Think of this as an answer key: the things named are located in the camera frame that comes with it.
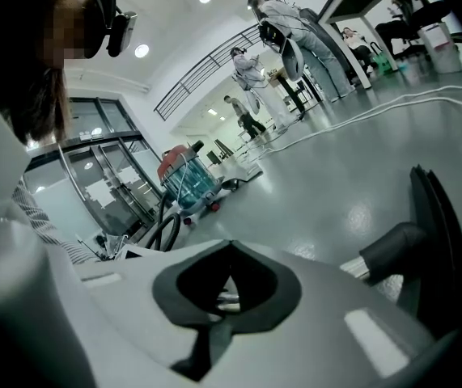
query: gray floor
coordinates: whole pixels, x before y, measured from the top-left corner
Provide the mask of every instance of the gray floor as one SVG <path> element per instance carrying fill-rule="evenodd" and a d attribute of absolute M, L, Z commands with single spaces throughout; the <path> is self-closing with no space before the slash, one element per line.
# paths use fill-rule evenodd
<path fill-rule="evenodd" d="M 407 62 L 369 91 L 359 88 L 313 108 L 271 146 L 281 148 L 399 95 L 452 84 L 462 86 L 462 73 L 437 75 L 422 59 Z M 462 100 L 462 91 L 439 96 Z M 409 173 L 417 164 L 439 177 L 462 227 L 459 110 L 441 101 L 398 108 L 270 154 L 257 161 L 264 174 L 224 198 L 217 213 L 183 227 L 176 248 L 233 238 L 338 266 L 410 219 Z"/>

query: black hose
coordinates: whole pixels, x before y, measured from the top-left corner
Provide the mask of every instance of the black hose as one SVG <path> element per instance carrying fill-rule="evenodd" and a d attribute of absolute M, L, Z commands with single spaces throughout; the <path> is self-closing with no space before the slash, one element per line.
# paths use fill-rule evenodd
<path fill-rule="evenodd" d="M 157 228 L 151 235 L 148 243 L 145 245 L 145 248 L 151 249 L 153 243 L 155 242 L 155 250 L 156 251 L 170 251 L 175 244 L 176 238 L 180 232 L 180 216 L 177 213 L 170 214 L 166 217 L 166 220 L 163 221 L 164 215 L 164 206 L 166 205 L 167 201 L 167 192 L 163 194 L 163 198 L 160 200 L 159 205 L 159 220 L 157 221 Z M 169 236 L 167 237 L 166 244 L 164 248 L 161 250 L 161 242 L 163 237 L 163 230 L 166 226 L 173 221 L 172 231 L 170 232 Z"/>

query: dark pants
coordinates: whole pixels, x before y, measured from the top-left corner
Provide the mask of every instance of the dark pants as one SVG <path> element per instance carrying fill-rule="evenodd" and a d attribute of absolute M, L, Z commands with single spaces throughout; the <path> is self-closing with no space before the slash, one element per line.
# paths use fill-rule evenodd
<path fill-rule="evenodd" d="M 358 46 L 352 50 L 354 56 L 363 61 L 363 69 L 366 70 L 373 63 L 371 60 L 371 50 L 367 46 Z"/>
<path fill-rule="evenodd" d="M 255 137 L 257 137 L 256 129 L 257 131 L 259 131 L 259 133 L 263 133 L 264 131 L 266 131 L 266 128 L 261 123 L 259 123 L 257 120 L 252 118 L 251 114 L 249 113 L 242 115 L 240 119 L 241 119 L 241 122 L 243 122 L 244 124 L 245 131 L 247 131 L 251 139 L 254 139 Z"/>
<path fill-rule="evenodd" d="M 392 39 L 410 39 L 412 38 L 412 30 L 409 25 L 401 20 L 394 20 L 389 23 L 381 23 L 375 27 L 379 36 L 387 45 L 389 52 L 392 52 Z"/>

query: gray pants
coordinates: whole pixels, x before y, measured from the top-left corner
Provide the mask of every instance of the gray pants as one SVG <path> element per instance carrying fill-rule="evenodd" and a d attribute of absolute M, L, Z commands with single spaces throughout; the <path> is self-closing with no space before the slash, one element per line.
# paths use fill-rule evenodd
<path fill-rule="evenodd" d="M 310 73 L 328 98 L 335 99 L 351 92 L 350 81 L 345 76 L 340 62 L 314 33 L 304 32 L 297 45 L 303 53 Z"/>

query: metal railing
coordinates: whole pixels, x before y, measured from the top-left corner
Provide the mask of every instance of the metal railing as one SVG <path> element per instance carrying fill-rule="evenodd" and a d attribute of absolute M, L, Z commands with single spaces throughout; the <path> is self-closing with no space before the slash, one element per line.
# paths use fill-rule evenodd
<path fill-rule="evenodd" d="M 166 120 L 209 76 L 231 60 L 231 49 L 248 49 L 260 41 L 257 25 L 251 26 L 233 36 L 205 56 L 185 74 L 179 82 L 162 98 L 155 111 Z"/>

